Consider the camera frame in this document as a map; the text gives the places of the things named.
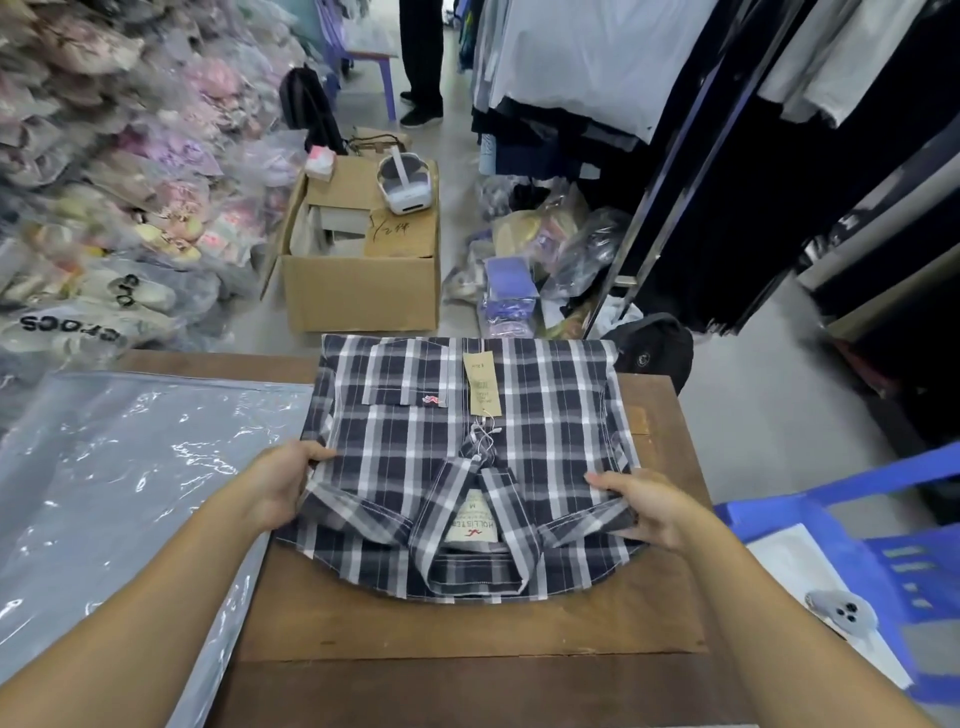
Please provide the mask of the person's left hand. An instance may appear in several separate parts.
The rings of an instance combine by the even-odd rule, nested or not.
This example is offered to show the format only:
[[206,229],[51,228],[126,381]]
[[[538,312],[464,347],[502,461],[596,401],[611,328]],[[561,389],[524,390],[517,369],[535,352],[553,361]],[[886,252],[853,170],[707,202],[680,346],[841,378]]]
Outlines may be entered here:
[[312,466],[303,466],[297,443],[291,440],[258,454],[238,477],[238,493],[245,504],[246,519],[257,532],[280,528],[291,522]]

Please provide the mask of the person's right hand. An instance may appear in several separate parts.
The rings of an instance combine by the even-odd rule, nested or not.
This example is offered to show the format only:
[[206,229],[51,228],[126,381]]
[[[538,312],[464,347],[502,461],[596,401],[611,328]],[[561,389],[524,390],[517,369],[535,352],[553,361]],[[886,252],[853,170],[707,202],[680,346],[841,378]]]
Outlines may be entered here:
[[653,470],[641,469],[632,476],[638,481],[635,500],[625,501],[642,541],[682,556],[721,542],[726,529],[710,509]]

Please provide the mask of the navy white plaid shirt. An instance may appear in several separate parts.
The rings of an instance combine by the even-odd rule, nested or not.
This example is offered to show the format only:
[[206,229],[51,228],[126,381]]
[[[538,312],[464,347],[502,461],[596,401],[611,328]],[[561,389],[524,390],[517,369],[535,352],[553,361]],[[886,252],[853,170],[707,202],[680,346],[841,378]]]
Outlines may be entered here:
[[[470,414],[463,355],[492,351],[502,416]],[[274,540],[402,601],[545,601],[646,549],[587,473],[640,459],[606,341],[324,334],[303,434],[319,463]]]

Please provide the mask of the person's left forearm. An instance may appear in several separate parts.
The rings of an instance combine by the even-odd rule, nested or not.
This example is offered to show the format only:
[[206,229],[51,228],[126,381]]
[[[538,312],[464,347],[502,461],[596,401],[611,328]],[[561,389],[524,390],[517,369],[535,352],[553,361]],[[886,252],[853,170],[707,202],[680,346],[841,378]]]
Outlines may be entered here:
[[165,728],[247,553],[272,447],[136,577],[0,685],[0,728]]

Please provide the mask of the person's right forearm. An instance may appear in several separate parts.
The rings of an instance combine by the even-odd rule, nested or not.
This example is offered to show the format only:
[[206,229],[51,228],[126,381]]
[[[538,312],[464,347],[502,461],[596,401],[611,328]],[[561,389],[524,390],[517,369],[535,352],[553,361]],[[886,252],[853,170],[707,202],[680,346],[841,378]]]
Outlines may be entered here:
[[677,520],[678,552],[755,710],[759,728],[938,728],[835,637],[711,512]]

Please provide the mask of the black backpack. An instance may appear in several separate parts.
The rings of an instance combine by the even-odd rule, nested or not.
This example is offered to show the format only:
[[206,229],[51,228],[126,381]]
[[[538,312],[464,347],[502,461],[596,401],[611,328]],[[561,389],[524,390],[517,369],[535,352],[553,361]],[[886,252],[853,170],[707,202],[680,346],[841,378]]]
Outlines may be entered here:
[[690,378],[694,339],[691,331],[669,313],[655,313],[621,323],[603,340],[616,347],[618,373],[664,376],[678,395]]
[[338,156],[349,154],[330,100],[313,69],[304,65],[289,70],[278,95],[287,128],[306,132],[303,148],[307,153],[313,147],[325,147]]

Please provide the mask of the brown paper hang tag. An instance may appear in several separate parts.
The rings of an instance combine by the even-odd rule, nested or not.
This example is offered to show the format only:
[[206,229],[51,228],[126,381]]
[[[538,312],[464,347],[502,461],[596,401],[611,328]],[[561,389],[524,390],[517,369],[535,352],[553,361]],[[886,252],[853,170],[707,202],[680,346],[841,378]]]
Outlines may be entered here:
[[465,352],[462,364],[468,385],[469,414],[482,418],[501,417],[494,353],[491,350]]

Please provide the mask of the brown cardboard box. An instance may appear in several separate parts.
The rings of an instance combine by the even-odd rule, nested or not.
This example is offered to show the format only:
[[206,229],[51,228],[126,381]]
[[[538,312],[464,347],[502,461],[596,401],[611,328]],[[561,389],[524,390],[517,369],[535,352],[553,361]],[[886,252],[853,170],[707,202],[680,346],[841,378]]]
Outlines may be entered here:
[[440,323],[439,170],[432,200],[390,210],[381,160],[341,156],[328,180],[300,172],[272,257],[292,334],[434,332]]

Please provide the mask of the stack of clear plastic bags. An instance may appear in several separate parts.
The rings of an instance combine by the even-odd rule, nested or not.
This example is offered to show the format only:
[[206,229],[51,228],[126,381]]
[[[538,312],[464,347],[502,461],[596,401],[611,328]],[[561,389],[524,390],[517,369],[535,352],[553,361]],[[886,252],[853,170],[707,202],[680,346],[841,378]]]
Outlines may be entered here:
[[127,371],[45,376],[0,438],[0,685],[261,451],[299,438],[311,393]]

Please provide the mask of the pile of bagged goods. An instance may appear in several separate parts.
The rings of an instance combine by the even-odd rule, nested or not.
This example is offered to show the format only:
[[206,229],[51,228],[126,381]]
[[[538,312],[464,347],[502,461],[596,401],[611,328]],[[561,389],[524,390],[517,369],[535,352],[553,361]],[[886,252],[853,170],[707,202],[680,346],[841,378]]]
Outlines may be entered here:
[[441,285],[445,305],[470,307],[484,338],[600,337],[587,321],[631,224],[611,207],[590,209],[563,177],[486,176],[478,183],[481,228],[466,237]]

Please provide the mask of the white headset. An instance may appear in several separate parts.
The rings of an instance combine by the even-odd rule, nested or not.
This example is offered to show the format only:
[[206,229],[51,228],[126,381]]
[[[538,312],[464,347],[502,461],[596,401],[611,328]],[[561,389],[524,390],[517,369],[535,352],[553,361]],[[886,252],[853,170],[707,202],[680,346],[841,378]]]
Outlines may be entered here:
[[379,162],[376,179],[387,210],[403,216],[429,210],[434,204],[434,178],[422,157],[390,149]]

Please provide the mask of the blue plastic chair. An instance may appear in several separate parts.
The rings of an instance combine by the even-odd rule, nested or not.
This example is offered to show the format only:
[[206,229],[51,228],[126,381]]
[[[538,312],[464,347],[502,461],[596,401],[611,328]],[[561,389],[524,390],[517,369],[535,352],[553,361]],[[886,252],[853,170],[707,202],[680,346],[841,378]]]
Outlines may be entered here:
[[830,512],[836,504],[958,476],[960,443],[952,443],[808,491],[729,501],[714,510],[746,546],[805,526],[847,588],[879,613],[881,635],[914,680],[904,691],[920,703],[960,708],[960,675],[922,671],[904,636],[910,625],[960,621],[960,523],[860,540]]

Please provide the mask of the metal rack pole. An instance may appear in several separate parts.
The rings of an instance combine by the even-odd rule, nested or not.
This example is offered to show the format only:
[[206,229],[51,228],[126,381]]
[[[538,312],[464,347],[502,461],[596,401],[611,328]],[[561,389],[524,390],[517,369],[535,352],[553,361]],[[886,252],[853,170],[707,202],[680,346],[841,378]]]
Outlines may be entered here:
[[651,142],[605,164],[597,180],[579,183],[592,211],[617,211],[622,235],[637,212],[641,224],[624,261],[606,262],[585,292],[572,297],[570,312],[596,307],[611,266],[619,275],[639,272],[682,186],[705,160],[744,76],[756,65],[750,55],[764,49],[769,20],[780,6],[781,0],[718,0],[671,88]]

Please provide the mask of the pile of bagged shoes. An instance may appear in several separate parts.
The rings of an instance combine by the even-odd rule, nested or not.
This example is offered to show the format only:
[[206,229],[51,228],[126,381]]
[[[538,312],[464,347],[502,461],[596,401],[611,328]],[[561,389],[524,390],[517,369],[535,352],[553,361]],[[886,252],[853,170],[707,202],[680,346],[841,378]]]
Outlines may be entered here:
[[228,347],[304,160],[291,0],[0,0],[0,437],[49,373]]

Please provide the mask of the row of hanging clothes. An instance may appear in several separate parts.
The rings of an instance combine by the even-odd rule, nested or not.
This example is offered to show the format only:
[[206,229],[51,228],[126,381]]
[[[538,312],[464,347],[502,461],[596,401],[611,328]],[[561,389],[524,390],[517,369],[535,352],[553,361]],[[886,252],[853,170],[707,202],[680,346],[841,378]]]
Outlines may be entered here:
[[811,237],[960,115],[960,0],[486,0],[504,20],[474,103],[497,171],[572,178],[632,215],[571,294],[618,288],[618,371],[681,392],[696,334],[738,334]]

